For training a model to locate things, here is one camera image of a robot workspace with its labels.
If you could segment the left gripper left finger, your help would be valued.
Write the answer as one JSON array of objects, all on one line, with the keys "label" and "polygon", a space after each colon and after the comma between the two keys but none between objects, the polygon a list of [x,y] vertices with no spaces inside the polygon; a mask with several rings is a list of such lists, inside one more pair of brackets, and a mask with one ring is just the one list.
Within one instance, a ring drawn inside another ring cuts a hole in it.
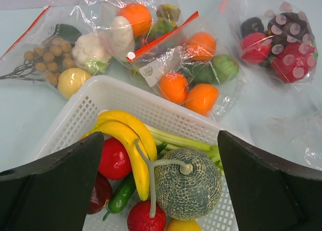
[{"label": "left gripper left finger", "polygon": [[1,172],[1,230],[82,230],[104,137]]}]

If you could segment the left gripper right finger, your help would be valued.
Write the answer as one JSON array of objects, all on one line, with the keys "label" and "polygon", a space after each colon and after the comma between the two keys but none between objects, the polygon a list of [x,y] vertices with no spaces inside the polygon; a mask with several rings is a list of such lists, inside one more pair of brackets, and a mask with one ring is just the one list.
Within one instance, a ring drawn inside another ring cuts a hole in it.
[{"label": "left gripper right finger", "polygon": [[225,130],[217,141],[239,230],[321,230],[321,171]]}]

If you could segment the yellow fake banana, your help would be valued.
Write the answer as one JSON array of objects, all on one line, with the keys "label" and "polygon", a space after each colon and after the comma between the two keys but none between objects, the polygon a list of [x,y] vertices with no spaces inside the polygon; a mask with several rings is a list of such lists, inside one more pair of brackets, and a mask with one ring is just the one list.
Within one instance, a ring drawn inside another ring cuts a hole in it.
[{"label": "yellow fake banana", "polygon": [[138,196],[142,201],[146,201],[150,189],[149,170],[136,149],[135,140],[139,140],[138,145],[145,157],[151,161],[157,160],[156,145],[147,127],[130,113],[108,110],[98,115],[95,126],[82,138],[96,131],[110,135],[123,144],[130,158]]}]

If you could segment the blue zip clear bag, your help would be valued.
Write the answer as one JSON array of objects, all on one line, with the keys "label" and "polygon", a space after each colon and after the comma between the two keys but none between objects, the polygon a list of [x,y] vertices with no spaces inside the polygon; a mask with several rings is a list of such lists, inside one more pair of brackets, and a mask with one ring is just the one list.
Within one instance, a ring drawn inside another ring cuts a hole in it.
[{"label": "blue zip clear bag", "polygon": [[280,156],[302,166],[321,170],[321,104],[299,117],[271,117],[268,133],[281,148]]}]

